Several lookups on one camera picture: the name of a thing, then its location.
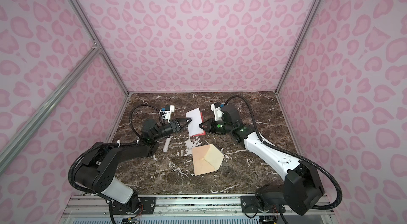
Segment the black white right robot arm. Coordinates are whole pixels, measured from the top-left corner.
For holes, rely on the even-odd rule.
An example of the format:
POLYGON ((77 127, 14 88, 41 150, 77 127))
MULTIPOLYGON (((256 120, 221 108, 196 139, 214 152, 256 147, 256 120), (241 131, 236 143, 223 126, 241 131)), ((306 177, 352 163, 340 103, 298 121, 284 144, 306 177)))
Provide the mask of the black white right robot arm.
POLYGON ((280 188, 264 185, 256 191, 255 196, 260 209, 265 210, 271 205, 283 205, 289 206, 292 211, 303 216, 310 209, 332 210, 342 202, 341 187, 327 170, 297 153, 276 147, 262 135, 257 134, 251 125, 209 119, 199 126, 207 133, 231 135, 237 143, 242 143, 246 150, 256 154, 282 178, 284 185, 280 188), (325 194, 320 173, 332 182, 337 191, 336 199, 328 205, 318 205, 318 201, 325 194))

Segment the left corner aluminium post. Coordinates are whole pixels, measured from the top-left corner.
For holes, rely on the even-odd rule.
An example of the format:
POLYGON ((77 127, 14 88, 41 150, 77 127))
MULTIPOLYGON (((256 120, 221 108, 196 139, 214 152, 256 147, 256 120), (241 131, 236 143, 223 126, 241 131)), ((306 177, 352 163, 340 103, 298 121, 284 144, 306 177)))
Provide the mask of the left corner aluminium post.
POLYGON ((118 73, 118 70, 115 68, 112 59, 109 57, 104 45, 102 44, 101 39, 97 35, 95 28, 93 27, 90 18, 87 16, 84 8, 82 7, 79 0, 68 0, 72 9, 74 10, 75 14, 78 17, 78 20, 81 22, 82 26, 84 27, 85 31, 91 37, 92 41, 94 42, 96 48, 101 50, 101 55, 107 64, 110 72, 113 74, 114 79, 119 84, 120 88, 124 92, 125 96, 130 96, 130 91, 128 90, 127 86, 125 85, 122 77, 118 73))

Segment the white glue stick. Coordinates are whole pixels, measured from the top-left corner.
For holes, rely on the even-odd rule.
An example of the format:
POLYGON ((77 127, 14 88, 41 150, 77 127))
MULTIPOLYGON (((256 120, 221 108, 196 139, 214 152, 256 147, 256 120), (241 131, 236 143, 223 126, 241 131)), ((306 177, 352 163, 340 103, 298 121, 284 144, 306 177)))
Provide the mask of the white glue stick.
POLYGON ((171 142, 171 138, 169 137, 169 138, 166 139, 165 144, 164 144, 164 147, 163 147, 163 152, 164 152, 164 153, 167 153, 167 151, 168 151, 168 149, 169 149, 169 144, 170 144, 170 142, 171 142))

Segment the corner aluminium post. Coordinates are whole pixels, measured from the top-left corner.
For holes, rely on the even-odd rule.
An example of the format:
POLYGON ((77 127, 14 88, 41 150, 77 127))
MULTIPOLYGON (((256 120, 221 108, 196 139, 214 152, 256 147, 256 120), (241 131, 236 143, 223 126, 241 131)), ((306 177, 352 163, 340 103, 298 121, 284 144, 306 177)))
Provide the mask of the corner aluminium post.
POLYGON ((302 47, 303 42, 305 41, 307 34, 309 32, 309 29, 311 28, 318 11, 322 5, 323 0, 313 0, 311 3, 308 13, 306 14, 305 20, 303 22, 303 25, 301 27, 301 30, 299 32, 298 37, 296 38, 295 44, 293 49, 291 50, 289 59, 287 61, 287 64, 283 70, 282 77, 277 85, 277 88, 275 90, 276 96, 279 96, 280 93, 283 91, 283 86, 288 78, 288 74, 294 65, 294 62, 296 60, 296 57, 298 56, 300 49, 302 47))
POLYGON ((122 77, 118 73, 118 70, 115 68, 112 59, 109 57, 104 45, 102 44, 101 39, 97 35, 95 28, 93 27, 90 18, 87 16, 84 8, 82 7, 79 0, 68 0, 72 9, 74 10, 75 14, 78 17, 78 20, 81 22, 82 26, 84 27, 85 31, 91 37, 92 41, 94 42, 96 48, 101 50, 101 55, 107 64, 110 72, 113 74, 114 79, 119 84, 120 88, 124 92, 125 96, 130 96, 130 91, 128 90, 127 86, 125 85, 122 77))

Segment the left diagonal aluminium strut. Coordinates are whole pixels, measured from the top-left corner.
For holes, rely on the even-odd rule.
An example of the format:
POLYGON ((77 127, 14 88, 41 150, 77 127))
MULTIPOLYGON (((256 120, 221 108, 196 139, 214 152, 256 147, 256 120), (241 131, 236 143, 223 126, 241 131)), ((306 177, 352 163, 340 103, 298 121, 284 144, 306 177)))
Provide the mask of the left diagonal aluminium strut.
POLYGON ((10 142, 1 151, 1 174, 3 174, 14 159, 25 148, 30 138, 43 125, 53 110, 59 105, 73 85, 100 54, 99 45, 90 49, 87 55, 74 67, 74 69, 55 88, 36 112, 25 122, 20 130, 11 138, 10 142))

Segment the right corner aluminium post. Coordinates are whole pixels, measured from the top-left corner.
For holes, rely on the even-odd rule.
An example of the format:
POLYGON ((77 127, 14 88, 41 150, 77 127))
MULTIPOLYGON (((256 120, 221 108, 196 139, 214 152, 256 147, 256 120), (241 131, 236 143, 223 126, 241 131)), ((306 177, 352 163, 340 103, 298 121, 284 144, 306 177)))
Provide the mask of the right corner aluminium post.
POLYGON ((296 57, 298 56, 300 49, 302 47, 303 42, 305 41, 307 34, 309 32, 309 29, 311 28, 318 11, 322 5, 323 0, 313 0, 311 3, 308 13, 306 14, 305 20, 303 22, 303 25, 301 27, 301 30, 299 32, 298 37, 296 38, 295 44, 293 49, 291 50, 289 59, 287 61, 287 64, 283 70, 282 77, 277 85, 277 88, 275 90, 276 96, 279 96, 280 93, 283 91, 283 86, 288 78, 288 74, 294 65, 294 62, 296 60, 296 57))

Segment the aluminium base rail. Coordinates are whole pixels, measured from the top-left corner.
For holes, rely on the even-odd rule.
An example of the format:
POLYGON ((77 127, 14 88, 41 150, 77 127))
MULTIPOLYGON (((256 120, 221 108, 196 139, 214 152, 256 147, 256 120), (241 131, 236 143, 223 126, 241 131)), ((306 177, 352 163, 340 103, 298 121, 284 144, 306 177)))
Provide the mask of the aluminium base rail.
MULTIPOLYGON (((309 210, 299 216, 290 207, 256 212, 250 204, 253 194, 143 195, 140 215, 116 215, 118 224, 336 224, 332 210, 309 210)), ((97 196, 73 196, 65 208, 61 224, 109 224, 106 201, 97 196)))

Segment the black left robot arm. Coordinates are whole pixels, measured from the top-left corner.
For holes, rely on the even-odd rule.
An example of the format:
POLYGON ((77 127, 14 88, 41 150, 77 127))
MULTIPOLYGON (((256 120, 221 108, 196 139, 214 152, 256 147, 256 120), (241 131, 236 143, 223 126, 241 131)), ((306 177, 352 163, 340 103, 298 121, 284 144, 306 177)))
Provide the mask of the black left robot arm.
POLYGON ((191 122, 192 118, 177 118, 159 126, 155 120, 148 119, 143 122, 143 136, 139 141, 123 144, 97 142, 73 162, 68 181, 76 190, 107 200, 112 211, 140 213, 142 203, 138 192, 115 177, 119 163, 153 156, 159 147, 159 139, 181 131, 191 122))

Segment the peach paper envelope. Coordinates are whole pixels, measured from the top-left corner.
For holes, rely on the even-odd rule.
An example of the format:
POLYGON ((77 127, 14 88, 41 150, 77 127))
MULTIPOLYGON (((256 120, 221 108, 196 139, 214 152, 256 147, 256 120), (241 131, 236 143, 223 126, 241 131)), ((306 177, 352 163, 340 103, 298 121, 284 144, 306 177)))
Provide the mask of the peach paper envelope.
POLYGON ((212 144, 194 147, 192 149, 195 176, 219 170, 224 154, 212 144))

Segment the pink red-bordered letter card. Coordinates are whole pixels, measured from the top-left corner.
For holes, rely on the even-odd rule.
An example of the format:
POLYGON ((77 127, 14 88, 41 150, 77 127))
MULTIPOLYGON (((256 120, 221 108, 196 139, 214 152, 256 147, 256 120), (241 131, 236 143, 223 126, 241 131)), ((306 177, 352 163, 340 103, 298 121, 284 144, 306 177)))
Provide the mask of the pink red-bordered letter card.
POLYGON ((188 124, 188 133, 190 137, 202 136, 206 132, 199 127, 202 123, 202 114, 199 108, 193 109, 185 114, 187 118, 191 118, 191 123, 188 124))

